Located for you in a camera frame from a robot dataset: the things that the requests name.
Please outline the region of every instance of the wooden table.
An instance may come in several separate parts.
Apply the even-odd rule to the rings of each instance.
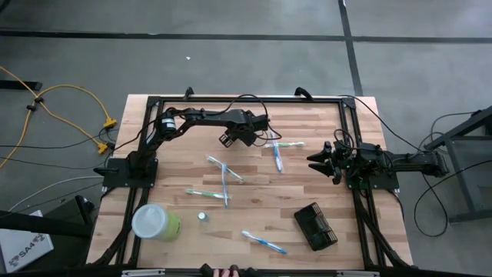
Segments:
[[[148,95],[129,95],[121,120],[118,144],[131,140],[141,128]],[[374,111],[375,99],[362,97]],[[175,108],[222,110],[225,103],[167,103]],[[255,115],[264,113],[259,103],[238,103],[233,108],[250,109]],[[308,168],[308,155],[319,152],[324,141],[334,141],[333,131],[340,128],[338,107],[332,104],[269,103],[271,125],[284,142],[305,142],[302,148],[281,149],[285,173],[279,174],[272,149],[247,147],[237,141],[229,149],[218,137],[223,128],[196,126],[158,150],[158,177],[151,190],[149,203],[161,205],[181,217],[181,234],[174,242],[143,240],[138,266],[159,268],[199,268],[208,263],[213,268],[257,269],[362,269],[361,247],[357,234],[351,191],[344,183],[331,180]],[[384,148],[381,124],[363,105],[357,105],[362,138]],[[136,150],[138,140],[115,153],[116,157]],[[243,176],[244,184],[228,180],[233,195],[229,209],[220,199],[187,195],[185,189],[221,192],[221,171],[206,161],[211,155],[227,163]],[[101,256],[121,229],[128,189],[115,189],[101,203],[87,262]],[[400,206],[386,191],[374,191],[380,228],[403,260],[412,263]],[[317,202],[338,243],[313,252],[294,220],[294,212]],[[197,218],[206,212],[210,221]],[[277,253],[246,239],[241,230],[278,244],[288,251]],[[128,261],[133,232],[128,237],[125,262]],[[371,257],[376,261],[374,241],[368,236]]]

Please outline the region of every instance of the black basket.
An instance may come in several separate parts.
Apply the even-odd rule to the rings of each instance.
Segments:
[[[316,202],[295,212],[294,217],[313,251],[325,249],[338,241]]]

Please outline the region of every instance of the toothbrush handle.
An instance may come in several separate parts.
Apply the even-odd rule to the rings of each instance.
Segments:
[[[275,244],[273,244],[271,242],[266,242],[263,239],[259,239],[258,242],[260,242],[262,245],[266,245],[266,246],[270,247],[271,249],[273,249],[277,252],[280,252],[282,254],[287,254],[287,252],[285,250],[283,250],[282,248],[276,246]]]

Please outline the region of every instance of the gray floor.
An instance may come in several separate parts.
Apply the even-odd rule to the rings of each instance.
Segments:
[[[492,2],[347,0],[353,35],[492,36]],[[46,30],[168,32],[209,34],[343,35],[336,0],[214,1],[37,1],[15,0],[0,15],[0,26]],[[364,95],[377,97],[387,124],[417,144],[432,121],[450,112],[486,108],[492,102],[492,45],[356,43]],[[315,95],[354,94],[343,42],[245,42],[0,38],[0,64],[45,87],[83,85],[120,119],[129,93],[291,94],[302,86]],[[97,134],[104,116],[87,95],[62,90],[47,106]],[[22,130],[27,92],[3,91],[0,143],[15,144]],[[466,117],[446,118],[447,130]],[[85,137],[73,128],[34,114],[25,145],[65,145]],[[411,148],[385,132],[393,152]],[[5,156],[8,149],[0,149]],[[90,142],[57,151],[21,149],[17,159],[85,167],[101,161]],[[42,168],[9,162],[0,169],[0,209],[61,179],[92,175],[91,170]],[[418,174],[401,174],[401,200],[415,265],[423,269],[492,275],[492,220],[451,225],[437,239],[420,234],[413,207],[426,185]],[[32,199],[36,204],[81,189],[97,180],[73,182]],[[464,211],[457,181],[438,190],[449,213]],[[98,187],[84,196],[98,203]],[[58,200],[38,208],[47,212]],[[422,228],[438,232],[444,223],[435,199],[418,210]]]

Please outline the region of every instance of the green toothbrush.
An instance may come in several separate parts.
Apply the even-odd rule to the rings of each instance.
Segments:
[[[186,193],[188,194],[196,194],[196,195],[203,195],[207,197],[214,197],[217,199],[224,199],[224,195],[221,193],[215,193],[215,192],[199,192],[195,191],[194,189],[186,189]]]

